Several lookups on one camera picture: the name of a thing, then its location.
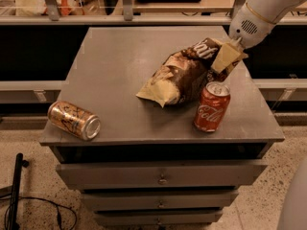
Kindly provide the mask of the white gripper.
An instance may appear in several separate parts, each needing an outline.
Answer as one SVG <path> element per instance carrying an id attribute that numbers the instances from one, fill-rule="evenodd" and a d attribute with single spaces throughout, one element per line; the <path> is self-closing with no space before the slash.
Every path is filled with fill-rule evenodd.
<path id="1" fill-rule="evenodd" d="M 261 43 L 271 33 L 273 27 L 273 23 L 245 4 L 232 19 L 228 35 L 239 42 L 244 49 L 248 49 Z M 229 75 L 245 58 L 248 58 L 248 54 L 243 53 L 240 48 L 231 43 L 224 43 L 211 69 L 217 74 L 226 71 Z"/>

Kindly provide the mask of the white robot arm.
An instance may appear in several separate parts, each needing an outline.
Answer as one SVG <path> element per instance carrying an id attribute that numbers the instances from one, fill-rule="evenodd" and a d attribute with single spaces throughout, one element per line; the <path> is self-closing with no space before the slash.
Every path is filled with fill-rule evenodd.
<path id="1" fill-rule="evenodd" d="M 247 55 L 246 49 L 261 43 L 276 24 L 306 0 L 247 0 L 231 21 L 228 36 L 211 69 L 220 74 Z"/>

